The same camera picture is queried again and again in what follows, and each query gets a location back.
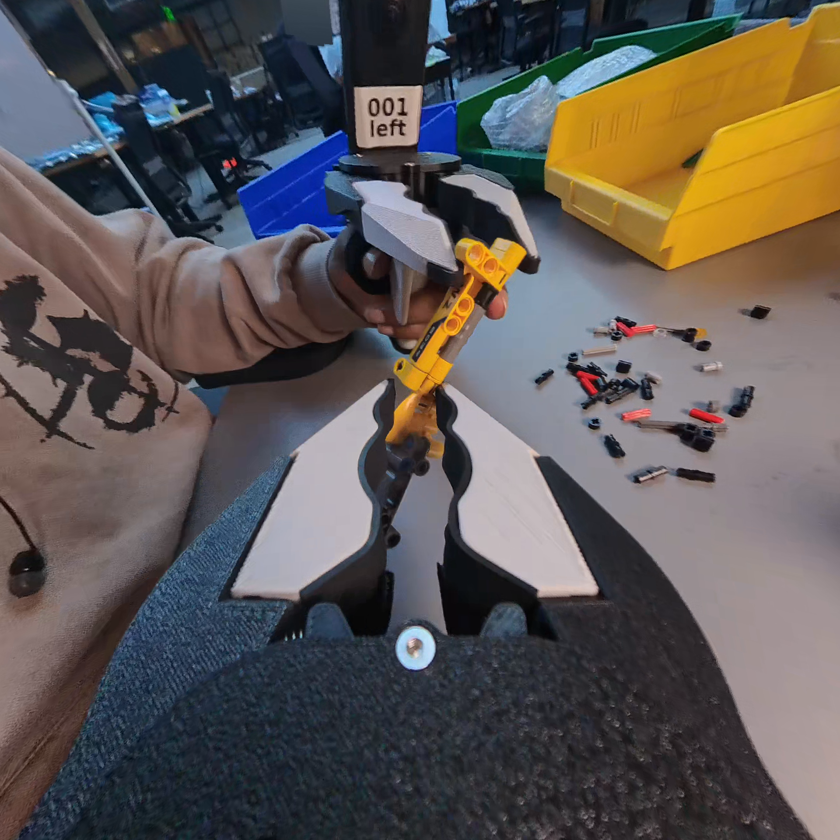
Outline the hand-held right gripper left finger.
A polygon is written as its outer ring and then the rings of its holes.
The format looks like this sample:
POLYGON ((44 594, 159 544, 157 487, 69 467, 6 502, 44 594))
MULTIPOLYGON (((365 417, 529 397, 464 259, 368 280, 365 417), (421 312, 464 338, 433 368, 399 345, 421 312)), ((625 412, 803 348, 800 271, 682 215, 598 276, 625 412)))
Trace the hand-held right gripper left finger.
POLYGON ((231 584, 234 599, 366 600, 385 569, 382 504, 395 387, 383 381, 301 444, 231 584))

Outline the white board on stand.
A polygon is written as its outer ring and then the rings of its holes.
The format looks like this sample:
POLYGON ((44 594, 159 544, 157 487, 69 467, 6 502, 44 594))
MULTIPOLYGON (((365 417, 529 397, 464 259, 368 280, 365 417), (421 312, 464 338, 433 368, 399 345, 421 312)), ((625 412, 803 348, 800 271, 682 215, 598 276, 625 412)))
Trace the white board on stand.
POLYGON ((1 145, 38 172, 106 159, 119 168, 118 137, 102 131, 77 91, 37 55, 1 6, 1 145))

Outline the person's left forearm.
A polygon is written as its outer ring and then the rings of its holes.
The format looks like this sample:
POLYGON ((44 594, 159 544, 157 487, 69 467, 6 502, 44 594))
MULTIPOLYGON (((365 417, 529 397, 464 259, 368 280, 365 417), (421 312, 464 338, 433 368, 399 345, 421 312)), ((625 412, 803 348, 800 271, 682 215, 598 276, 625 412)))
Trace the person's left forearm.
POLYGON ((89 312, 171 374, 244 369, 364 326, 316 227, 226 249, 139 209, 94 216, 5 150, 1 181, 2 289, 36 278, 48 315, 78 324, 89 312))

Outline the pile of small pins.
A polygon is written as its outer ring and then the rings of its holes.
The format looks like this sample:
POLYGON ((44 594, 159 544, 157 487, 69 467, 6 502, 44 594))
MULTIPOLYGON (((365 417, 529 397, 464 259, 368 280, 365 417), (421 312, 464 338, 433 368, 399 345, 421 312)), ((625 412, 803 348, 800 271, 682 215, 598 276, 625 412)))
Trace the pile of small pins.
MULTIPOLYGON (((772 312, 772 308, 757 304, 751 309, 742 310, 751 319, 765 320, 772 312)), ((700 336, 700 331, 695 328, 671 329, 660 328, 655 324, 638 324, 633 320, 618 317, 611 322, 613 342, 621 338, 631 338, 641 334, 662 334, 679 336, 684 343, 689 343, 693 349, 706 352, 711 348, 711 342, 700 336)), ((600 349, 590 349, 584 353, 570 353, 566 365, 567 372, 571 373, 580 384, 586 399, 581 403, 582 411, 589 411, 595 406, 614 406, 629 397, 638 397, 646 403, 655 399, 655 388, 662 384, 662 377, 650 371, 644 372, 639 378, 634 379, 626 374, 632 372, 632 363, 629 360, 616 362, 615 373, 623 375, 612 379, 607 378, 607 372, 598 364, 590 362, 580 364, 581 356, 587 354, 603 354, 616 349, 612 344, 600 349)), ((713 361, 705 362, 697 366, 698 372, 714 373, 722 370, 722 363, 713 361)), ((536 386, 542 386, 554 375, 554 370, 549 369, 542 372, 533 380, 536 386)), ((745 385, 737 392, 733 402, 728 408, 728 415, 731 418, 743 418, 752 407, 755 397, 755 386, 745 385)), ((679 421, 658 421, 653 419, 652 410, 645 406, 638 409, 624 411, 620 414, 623 424, 631 424, 640 429, 658 430, 676 436, 682 445, 699 454, 707 454, 717 442, 718 435, 728 429, 726 418, 720 415, 720 406, 715 401, 710 401, 706 408, 693 407, 689 409, 686 417, 679 421)), ((601 418, 590 416, 586 426, 591 431, 599 431, 602 428, 601 418)), ((603 436, 605 451, 615 460, 623 459, 626 456, 624 447, 620 444, 614 434, 603 436)), ((696 483, 714 485, 717 483, 717 475, 704 469, 657 465, 639 469, 631 475, 631 481, 638 486, 659 480, 665 476, 674 476, 680 480, 696 483)))

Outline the clear plastic bag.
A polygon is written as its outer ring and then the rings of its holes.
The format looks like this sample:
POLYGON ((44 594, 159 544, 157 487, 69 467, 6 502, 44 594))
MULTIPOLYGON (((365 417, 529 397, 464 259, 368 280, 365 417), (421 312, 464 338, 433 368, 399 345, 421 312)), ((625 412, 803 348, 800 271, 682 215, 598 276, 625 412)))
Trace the clear plastic bag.
POLYGON ((538 77, 518 93, 496 100, 480 120, 495 150, 543 153, 548 149, 559 104, 637 70, 658 54, 640 45, 625 45, 598 56, 556 83, 538 77))

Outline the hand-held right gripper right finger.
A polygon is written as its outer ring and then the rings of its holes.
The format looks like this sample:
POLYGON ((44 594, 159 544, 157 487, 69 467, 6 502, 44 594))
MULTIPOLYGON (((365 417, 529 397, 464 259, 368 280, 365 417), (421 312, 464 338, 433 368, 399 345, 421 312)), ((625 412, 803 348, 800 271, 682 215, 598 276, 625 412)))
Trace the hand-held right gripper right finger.
POLYGON ((600 594, 543 467, 552 467, 463 393, 436 395, 444 473, 453 491, 443 569, 470 602, 600 594))

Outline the person's beige jacket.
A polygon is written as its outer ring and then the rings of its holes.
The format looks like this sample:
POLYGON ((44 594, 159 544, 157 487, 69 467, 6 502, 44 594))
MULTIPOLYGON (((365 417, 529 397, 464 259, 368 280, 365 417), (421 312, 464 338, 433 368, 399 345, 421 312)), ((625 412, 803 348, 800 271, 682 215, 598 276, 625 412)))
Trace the person's beige jacket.
POLYGON ((204 406, 85 311, 48 315, 36 278, 2 289, 2 821, 28 814, 76 738, 141 596, 172 560, 209 430, 204 406))

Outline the black office chair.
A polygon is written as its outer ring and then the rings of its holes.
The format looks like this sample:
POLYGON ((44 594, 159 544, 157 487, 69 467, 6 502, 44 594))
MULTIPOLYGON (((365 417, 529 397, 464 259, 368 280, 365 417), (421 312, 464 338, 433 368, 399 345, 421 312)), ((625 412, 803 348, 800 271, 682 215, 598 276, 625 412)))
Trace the black office chair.
POLYGON ((140 101, 134 96, 117 97, 112 105, 113 119, 122 129, 133 162, 133 173, 177 237, 197 236, 204 241, 208 233, 222 233, 221 216, 200 218, 190 204, 192 191, 164 158, 140 101))
POLYGON ((295 129, 319 127, 326 138, 344 131, 342 86, 316 47, 284 35, 262 41, 259 52, 295 129))

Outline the yellow storage bin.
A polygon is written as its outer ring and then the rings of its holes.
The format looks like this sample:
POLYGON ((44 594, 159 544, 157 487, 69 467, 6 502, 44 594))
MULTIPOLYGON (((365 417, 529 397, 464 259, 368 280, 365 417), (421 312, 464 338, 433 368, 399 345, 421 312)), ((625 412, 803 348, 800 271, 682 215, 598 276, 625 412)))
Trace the yellow storage bin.
POLYGON ((663 270, 836 213, 838 4, 562 101, 543 182, 663 270))

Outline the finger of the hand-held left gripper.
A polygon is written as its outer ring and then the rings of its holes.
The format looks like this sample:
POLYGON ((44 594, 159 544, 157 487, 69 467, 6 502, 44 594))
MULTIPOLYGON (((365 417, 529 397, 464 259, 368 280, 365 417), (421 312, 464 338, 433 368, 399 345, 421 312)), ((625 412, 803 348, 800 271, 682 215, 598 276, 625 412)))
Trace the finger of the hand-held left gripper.
POLYGON ((398 182, 352 182, 360 198, 364 240, 391 261, 392 304, 396 320, 408 323, 412 297, 433 282, 458 283, 460 268, 445 223, 398 182))
POLYGON ((519 270, 536 275, 541 266, 539 249, 510 183, 489 171, 461 171, 459 185, 468 193, 462 220, 465 230, 487 245, 498 238, 520 245, 526 255, 519 270))

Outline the blue storage bin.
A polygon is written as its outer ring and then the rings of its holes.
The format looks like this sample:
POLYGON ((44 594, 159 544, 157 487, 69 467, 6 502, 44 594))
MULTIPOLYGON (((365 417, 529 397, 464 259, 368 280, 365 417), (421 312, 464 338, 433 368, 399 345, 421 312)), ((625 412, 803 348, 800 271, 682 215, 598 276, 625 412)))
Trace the blue storage bin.
MULTIPOLYGON (((418 146, 421 152, 457 151, 456 107, 456 102, 447 101, 423 108, 418 146)), ((348 152, 346 133, 336 132, 241 187, 238 198, 253 236, 271 238, 302 224, 319 228, 332 237, 339 235, 344 220, 329 213, 323 182, 348 152)))

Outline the person's left hand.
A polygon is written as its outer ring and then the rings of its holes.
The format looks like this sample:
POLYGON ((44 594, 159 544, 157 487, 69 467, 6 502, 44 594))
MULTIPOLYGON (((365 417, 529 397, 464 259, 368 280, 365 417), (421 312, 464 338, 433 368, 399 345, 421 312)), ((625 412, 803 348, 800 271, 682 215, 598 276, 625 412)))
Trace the person's left hand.
POLYGON ((447 288, 429 282, 411 296, 406 320, 401 322, 393 306, 391 257, 376 248, 366 248, 351 227, 333 240, 327 266, 334 289, 350 309, 401 350, 414 346, 424 336, 448 293, 447 288))

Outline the yellow toy arm beam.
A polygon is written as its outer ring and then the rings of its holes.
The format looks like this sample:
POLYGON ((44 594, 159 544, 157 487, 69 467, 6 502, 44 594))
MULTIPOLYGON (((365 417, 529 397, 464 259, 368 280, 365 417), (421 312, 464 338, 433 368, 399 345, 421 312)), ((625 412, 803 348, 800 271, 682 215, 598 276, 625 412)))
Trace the yellow toy arm beam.
POLYGON ((395 364, 395 376, 410 392, 426 394, 445 382, 490 304, 527 254, 523 246, 503 238, 491 246, 473 238, 458 241, 455 257, 462 281, 447 293, 416 347, 395 364))

